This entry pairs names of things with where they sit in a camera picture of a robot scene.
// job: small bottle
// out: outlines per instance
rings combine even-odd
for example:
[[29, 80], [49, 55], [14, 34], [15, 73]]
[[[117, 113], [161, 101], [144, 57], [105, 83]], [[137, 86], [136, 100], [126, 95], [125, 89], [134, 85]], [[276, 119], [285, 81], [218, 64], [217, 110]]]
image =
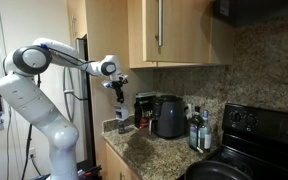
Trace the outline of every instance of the small bottle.
[[200, 115], [200, 107], [195, 106], [194, 115], [189, 120], [189, 147], [197, 150], [198, 145], [198, 127], [203, 123], [203, 118]]
[[208, 111], [203, 111], [203, 123], [198, 129], [198, 147], [203, 151], [209, 152], [211, 149], [211, 126], [208, 124]]

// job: stove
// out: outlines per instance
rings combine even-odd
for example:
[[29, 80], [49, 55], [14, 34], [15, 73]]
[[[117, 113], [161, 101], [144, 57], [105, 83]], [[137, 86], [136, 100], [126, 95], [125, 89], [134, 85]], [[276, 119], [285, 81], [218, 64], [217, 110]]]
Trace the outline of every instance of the stove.
[[226, 104], [222, 129], [221, 147], [205, 160], [230, 165], [253, 180], [288, 180], [288, 113]]

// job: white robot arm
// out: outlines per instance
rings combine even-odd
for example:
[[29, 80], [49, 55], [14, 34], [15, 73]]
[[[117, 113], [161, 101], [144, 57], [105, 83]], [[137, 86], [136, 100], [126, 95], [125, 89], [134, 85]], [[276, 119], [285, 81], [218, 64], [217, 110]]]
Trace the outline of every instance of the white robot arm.
[[37, 87], [34, 76], [43, 73], [50, 63], [75, 67], [92, 76], [109, 76], [106, 87], [115, 89], [117, 101], [123, 103], [121, 87], [127, 76], [121, 73], [118, 58], [107, 55], [100, 62], [78, 59], [78, 52], [63, 43], [39, 38], [33, 46], [19, 48], [7, 55], [0, 80], [0, 94], [14, 110], [39, 129], [50, 146], [51, 180], [78, 179], [75, 145], [78, 130], [60, 113], [51, 100]]

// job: frying pan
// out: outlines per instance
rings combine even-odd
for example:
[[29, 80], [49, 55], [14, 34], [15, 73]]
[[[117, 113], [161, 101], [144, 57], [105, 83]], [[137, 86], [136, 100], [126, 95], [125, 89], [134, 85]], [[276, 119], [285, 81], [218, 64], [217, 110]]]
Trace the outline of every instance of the frying pan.
[[191, 164], [185, 180], [252, 180], [243, 172], [217, 161], [204, 160]]

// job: wooden cabinet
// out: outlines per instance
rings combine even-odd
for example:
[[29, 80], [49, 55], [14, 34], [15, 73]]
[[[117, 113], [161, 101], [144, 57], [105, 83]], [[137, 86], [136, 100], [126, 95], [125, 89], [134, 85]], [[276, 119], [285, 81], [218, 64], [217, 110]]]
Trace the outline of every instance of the wooden cabinet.
[[234, 29], [208, 0], [128, 0], [128, 26], [130, 68], [231, 62]]
[[139, 180], [140, 178], [125, 164], [120, 156], [106, 144], [108, 179]]
[[67, 0], [67, 12], [72, 43], [87, 34], [85, 0]]

